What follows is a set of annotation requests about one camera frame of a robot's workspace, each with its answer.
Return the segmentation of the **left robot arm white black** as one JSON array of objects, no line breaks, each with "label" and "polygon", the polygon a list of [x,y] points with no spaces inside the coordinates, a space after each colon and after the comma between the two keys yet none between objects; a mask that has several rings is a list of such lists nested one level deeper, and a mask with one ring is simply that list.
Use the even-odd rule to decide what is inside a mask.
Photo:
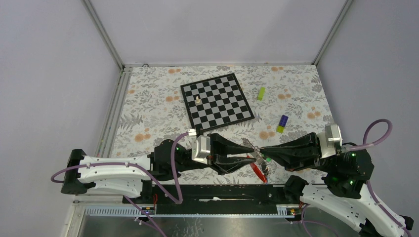
[{"label": "left robot arm white black", "polygon": [[181,204],[182,172],[210,168],[225,175],[256,162],[253,147],[239,145],[218,133],[197,135],[189,149],[179,144],[187,135],[166,139],[150,154],[130,158],[91,157],[74,149],[67,167],[52,175],[51,181],[62,185],[63,194],[80,195],[96,189],[137,198],[142,203],[153,198],[152,188],[144,184],[152,181],[172,201]]}]

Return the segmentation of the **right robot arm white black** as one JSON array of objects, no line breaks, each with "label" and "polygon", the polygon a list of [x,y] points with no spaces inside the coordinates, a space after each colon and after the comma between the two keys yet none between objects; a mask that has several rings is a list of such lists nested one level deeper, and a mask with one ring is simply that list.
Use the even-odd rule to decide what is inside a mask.
[{"label": "right robot arm white black", "polygon": [[341,152],[341,141],[328,145],[323,132],[309,133],[294,141],[260,148],[288,172],[316,169],[328,191],[292,175],[283,187],[287,202],[298,201],[340,219],[362,237],[411,235],[414,220],[390,210],[373,192],[369,183],[374,165],[367,150]]}]

